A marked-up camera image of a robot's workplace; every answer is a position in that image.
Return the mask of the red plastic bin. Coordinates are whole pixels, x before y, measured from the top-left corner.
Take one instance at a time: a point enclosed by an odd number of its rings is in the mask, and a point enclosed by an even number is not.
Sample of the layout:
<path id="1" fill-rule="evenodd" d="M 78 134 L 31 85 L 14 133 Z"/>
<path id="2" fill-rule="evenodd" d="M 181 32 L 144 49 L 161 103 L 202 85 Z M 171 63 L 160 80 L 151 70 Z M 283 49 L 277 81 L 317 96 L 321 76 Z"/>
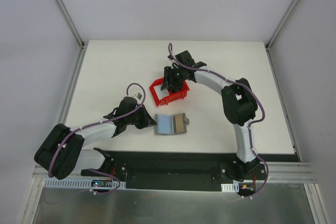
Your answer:
<path id="1" fill-rule="evenodd" d="M 152 94 L 154 103 L 156 106 L 161 105 L 168 105 L 169 103 L 176 101 L 176 100 L 183 100 L 186 96 L 188 91 L 190 90 L 189 86 L 187 85 L 186 81 L 183 81 L 182 90 L 176 93 L 173 93 L 170 90 L 163 90 L 161 91 L 161 85 L 163 84 L 164 78 L 159 78 L 153 81 L 150 85 L 149 90 Z"/>

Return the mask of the grey leather card holder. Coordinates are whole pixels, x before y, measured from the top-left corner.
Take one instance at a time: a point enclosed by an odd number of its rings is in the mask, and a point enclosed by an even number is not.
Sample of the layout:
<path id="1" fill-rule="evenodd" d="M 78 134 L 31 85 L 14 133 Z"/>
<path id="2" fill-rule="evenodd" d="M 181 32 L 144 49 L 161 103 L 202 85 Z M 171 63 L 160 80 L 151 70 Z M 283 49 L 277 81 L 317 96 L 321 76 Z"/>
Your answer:
<path id="1" fill-rule="evenodd" d="M 190 120 L 186 117 L 185 113 L 179 113 L 184 115 L 184 132 L 187 133 L 187 126 L 190 124 Z M 157 122 L 155 126 L 155 135 L 179 135 L 175 133 L 174 117 L 178 115 L 164 115 L 156 114 L 154 120 Z"/>

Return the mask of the gold credit card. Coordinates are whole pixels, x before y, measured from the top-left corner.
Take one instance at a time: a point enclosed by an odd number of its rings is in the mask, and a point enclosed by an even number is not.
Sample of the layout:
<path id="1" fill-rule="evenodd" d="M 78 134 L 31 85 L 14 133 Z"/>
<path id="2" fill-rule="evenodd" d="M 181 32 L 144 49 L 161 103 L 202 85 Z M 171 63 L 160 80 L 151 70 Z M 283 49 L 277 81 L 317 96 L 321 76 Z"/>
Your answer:
<path id="1" fill-rule="evenodd" d="M 184 115 L 178 114 L 174 117 L 174 126 L 175 126 L 175 133 L 180 134 L 184 132 Z"/>

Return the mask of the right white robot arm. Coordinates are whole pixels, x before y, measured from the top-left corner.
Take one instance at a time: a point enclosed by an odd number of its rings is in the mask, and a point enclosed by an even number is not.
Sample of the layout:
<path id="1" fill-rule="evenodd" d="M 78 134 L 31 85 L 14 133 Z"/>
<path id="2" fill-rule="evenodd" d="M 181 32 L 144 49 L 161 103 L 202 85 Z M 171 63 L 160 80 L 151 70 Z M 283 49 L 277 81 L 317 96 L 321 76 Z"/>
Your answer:
<path id="1" fill-rule="evenodd" d="M 183 82 L 189 80 L 218 93 L 222 98 L 224 114 L 234 127 L 236 155 L 242 162 L 236 166 L 236 173 L 242 179 L 250 178 L 255 173 L 251 162 L 256 159 L 250 127 L 256 116 L 257 101 L 251 94 L 249 82 L 244 78 L 234 81 L 220 75 L 204 62 L 195 62 L 187 50 L 173 55 L 172 44 L 168 45 L 168 51 L 172 65 L 164 68 L 161 90 L 177 93 L 182 90 Z"/>

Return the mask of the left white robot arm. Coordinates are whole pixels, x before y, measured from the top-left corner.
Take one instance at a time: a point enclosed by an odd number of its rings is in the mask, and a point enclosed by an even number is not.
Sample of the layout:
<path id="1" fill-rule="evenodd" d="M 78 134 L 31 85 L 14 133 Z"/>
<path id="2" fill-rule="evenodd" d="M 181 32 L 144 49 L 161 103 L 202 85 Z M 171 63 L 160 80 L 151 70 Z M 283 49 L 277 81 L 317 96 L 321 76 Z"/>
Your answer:
<path id="1" fill-rule="evenodd" d="M 129 125 L 141 130 L 157 123 L 137 98 L 127 96 L 118 107 L 91 127 L 72 129 L 62 123 L 54 126 L 35 153 L 34 161 L 48 172 L 49 177 L 58 180 L 68 177 L 73 170 L 86 169 L 86 164 L 99 176 L 106 176 L 111 170 L 110 162 L 105 160 L 102 153 L 93 151 L 86 155 L 82 148 L 102 139 L 116 137 Z"/>

